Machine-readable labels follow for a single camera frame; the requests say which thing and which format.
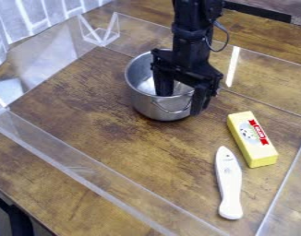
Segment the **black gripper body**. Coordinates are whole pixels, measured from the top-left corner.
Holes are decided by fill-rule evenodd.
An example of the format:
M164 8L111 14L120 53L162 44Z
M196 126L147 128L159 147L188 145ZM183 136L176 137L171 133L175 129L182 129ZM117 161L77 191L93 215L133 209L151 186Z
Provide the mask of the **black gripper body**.
M152 49L150 51L155 65L170 69L174 82L179 81L188 87L194 83L219 85L223 74L210 64L214 28L186 30L172 27L172 49Z

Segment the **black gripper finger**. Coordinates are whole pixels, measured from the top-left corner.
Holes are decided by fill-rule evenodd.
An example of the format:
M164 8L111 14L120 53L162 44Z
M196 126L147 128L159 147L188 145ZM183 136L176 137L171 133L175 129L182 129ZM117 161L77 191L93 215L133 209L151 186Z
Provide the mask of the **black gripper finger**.
M194 83L190 115L196 116L207 108L211 97L216 95L218 85L211 83Z
M159 65L155 65L151 69L156 95L162 97L171 96L174 92L174 74L171 70Z

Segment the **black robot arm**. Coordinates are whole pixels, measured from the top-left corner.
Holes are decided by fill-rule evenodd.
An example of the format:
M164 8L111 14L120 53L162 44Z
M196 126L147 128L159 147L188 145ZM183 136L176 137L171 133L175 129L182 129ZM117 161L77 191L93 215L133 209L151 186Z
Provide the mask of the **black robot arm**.
M214 26L222 16L223 0L171 0L172 49L152 49L150 69L158 96L171 96L174 82L194 89L190 114L199 115L216 94L223 74L211 66Z

